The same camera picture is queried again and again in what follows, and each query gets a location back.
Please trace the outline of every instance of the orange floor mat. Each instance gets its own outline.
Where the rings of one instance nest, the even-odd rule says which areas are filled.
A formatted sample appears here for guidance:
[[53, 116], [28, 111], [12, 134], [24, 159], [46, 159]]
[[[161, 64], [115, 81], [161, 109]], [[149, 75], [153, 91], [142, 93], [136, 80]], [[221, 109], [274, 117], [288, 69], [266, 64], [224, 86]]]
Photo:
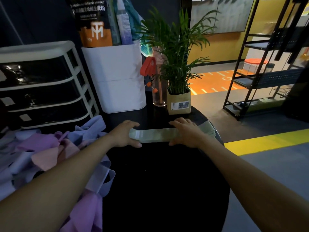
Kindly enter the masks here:
[[[201, 79], [195, 78], [189, 80], [191, 95], [214, 93], [228, 90], [230, 87], [230, 82], [232, 80], [233, 72], [234, 70], [200, 73], [201, 75], [203, 75]], [[244, 69], [241, 70], [241, 73], [253, 74], [248, 73]], [[232, 90], [235, 89], [245, 88], [233, 83]]]

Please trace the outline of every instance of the green resistance band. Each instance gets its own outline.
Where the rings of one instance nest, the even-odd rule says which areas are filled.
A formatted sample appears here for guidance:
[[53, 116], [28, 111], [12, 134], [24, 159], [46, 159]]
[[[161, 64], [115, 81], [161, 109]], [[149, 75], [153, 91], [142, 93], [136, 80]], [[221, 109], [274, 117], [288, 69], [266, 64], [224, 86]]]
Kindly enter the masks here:
[[[213, 138], [216, 137], [216, 131], [209, 121], [205, 121], [199, 125], [199, 128], [209, 136]], [[141, 143], [169, 142], [179, 136], [179, 131], [176, 128], [146, 130], [131, 129], [129, 136], [130, 138], [138, 140]]]

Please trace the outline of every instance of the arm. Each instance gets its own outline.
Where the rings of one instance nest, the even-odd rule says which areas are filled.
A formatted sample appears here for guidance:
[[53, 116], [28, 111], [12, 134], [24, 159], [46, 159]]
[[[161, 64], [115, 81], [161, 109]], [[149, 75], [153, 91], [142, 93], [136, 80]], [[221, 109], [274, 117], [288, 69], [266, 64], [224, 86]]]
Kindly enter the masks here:
[[309, 230], [309, 203], [264, 172], [234, 155], [188, 119], [170, 122], [181, 136], [169, 144], [199, 148], [213, 161], [261, 231]]
[[96, 165], [112, 147], [141, 144], [129, 138], [139, 126], [124, 121], [71, 158], [33, 179], [0, 202], [0, 231], [54, 232], [70, 214]]

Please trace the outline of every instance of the round black tabletop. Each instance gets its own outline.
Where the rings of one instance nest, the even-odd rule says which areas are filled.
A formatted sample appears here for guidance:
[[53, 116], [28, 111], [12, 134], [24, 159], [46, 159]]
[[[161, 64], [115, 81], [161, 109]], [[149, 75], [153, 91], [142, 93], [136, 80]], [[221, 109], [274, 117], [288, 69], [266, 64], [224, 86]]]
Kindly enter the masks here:
[[[124, 120], [140, 123], [137, 129], [171, 127], [177, 117], [197, 125], [207, 118], [194, 107], [190, 114], [169, 116], [152, 104], [141, 110], [103, 114], [110, 131]], [[168, 143], [147, 143], [142, 148], [112, 148], [108, 153], [116, 172], [110, 193], [103, 198], [103, 230], [207, 230], [221, 231], [230, 187], [212, 161], [196, 148]]]

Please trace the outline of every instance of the label on plant pot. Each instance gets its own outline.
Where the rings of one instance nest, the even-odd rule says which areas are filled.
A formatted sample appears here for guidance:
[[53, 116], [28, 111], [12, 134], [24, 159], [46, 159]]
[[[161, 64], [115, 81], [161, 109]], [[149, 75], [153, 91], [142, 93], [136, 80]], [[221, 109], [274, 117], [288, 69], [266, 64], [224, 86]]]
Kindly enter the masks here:
[[189, 107], [189, 103], [190, 103], [190, 101], [171, 103], [171, 110], [186, 109], [186, 108]]

